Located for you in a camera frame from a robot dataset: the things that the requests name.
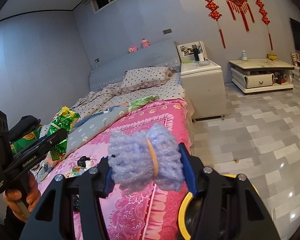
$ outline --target human hand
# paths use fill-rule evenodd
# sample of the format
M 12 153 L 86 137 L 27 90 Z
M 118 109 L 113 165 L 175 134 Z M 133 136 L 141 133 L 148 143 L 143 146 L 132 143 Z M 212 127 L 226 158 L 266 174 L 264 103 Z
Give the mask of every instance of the human hand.
M 38 182 L 35 180 L 34 175 L 32 172 L 29 172 L 29 186 L 30 186 L 30 192 L 27 196 L 27 203 L 29 204 L 28 210 L 29 212 L 32 212 L 35 205 L 39 201 L 41 197 L 41 192 L 38 190 Z M 7 205 L 11 208 L 14 215 L 21 221 L 27 222 L 27 218 L 24 216 L 21 209 L 18 207 L 16 201 L 20 200 L 22 197 L 21 192 L 17 189 L 7 189 L 3 193 L 3 198 L 6 201 Z

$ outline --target polka dot pillow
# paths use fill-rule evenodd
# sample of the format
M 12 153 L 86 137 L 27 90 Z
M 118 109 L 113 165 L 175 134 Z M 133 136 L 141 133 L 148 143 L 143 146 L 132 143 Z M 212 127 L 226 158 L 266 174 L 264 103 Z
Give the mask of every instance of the polka dot pillow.
M 128 70 L 121 92 L 129 93 L 142 88 L 164 85 L 172 76 L 172 67 L 145 67 Z

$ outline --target purple bubble wrap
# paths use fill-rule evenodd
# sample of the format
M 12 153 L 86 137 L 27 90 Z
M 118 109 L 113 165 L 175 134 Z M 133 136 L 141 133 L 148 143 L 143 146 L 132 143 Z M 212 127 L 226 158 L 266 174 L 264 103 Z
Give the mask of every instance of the purple bubble wrap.
M 151 142 L 158 160 L 159 173 L 154 169 L 146 138 Z M 141 191 L 153 181 L 161 190 L 179 191 L 185 180 L 177 139 L 164 126 L 155 123 L 148 131 L 126 135 L 115 131 L 108 148 L 112 179 L 126 194 Z

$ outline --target metal screw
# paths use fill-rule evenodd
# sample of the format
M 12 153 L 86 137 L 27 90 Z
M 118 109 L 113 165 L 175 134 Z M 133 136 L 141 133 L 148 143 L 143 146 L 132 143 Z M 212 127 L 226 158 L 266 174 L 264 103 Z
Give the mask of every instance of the metal screw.
M 203 168 L 204 173 L 210 174 L 212 173 L 213 169 L 209 166 Z
M 239 175 L 238 175 L 238 178 L 239 178 L 239 180 L 241 180 L 241 181 L 245 181 L 245 180 L 247 179 L 246 175 L 244 175 L 244 174 L 239 174 Z
M 63 179 L 63 176 L 61 174 L 58 174 L 54 177 L 55 181 L 62 181 L 62 179 Z
M 96 174 L 98 172 L 98 169 L 96 167 L 92 167 L 89 169 L 90 174 Z

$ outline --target yellow pot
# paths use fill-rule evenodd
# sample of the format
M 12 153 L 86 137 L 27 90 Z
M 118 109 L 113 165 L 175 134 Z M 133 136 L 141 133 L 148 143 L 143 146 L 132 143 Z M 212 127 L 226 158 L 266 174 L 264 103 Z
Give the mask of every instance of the yellow pot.
M 224 175 L 224 176 L 230 177 L 230 178 L 236 177 L 236 175 Z M 252 185 L 252 186 L 259 195 L 259 192 L 256 189 L 256 187 L 254 185 Z M 178 227 L 179 227 L 180 234 L 184 238 L 184 240 L 190 240 L 190 238 L 191 238 L 191 236 L 186 228 L 186 210 L 192 199 L 193 199 L 193 195 L 191 192 L 189 192 L 183 199 L 183 201 L 180 205 L 180 208 L 179 208 L 179 213 L 178 213 Z
M 268 59 L 269 60 L 277 60 L 278 56 L 273 51 L 271 51 L 271 52 L 268 53 Z

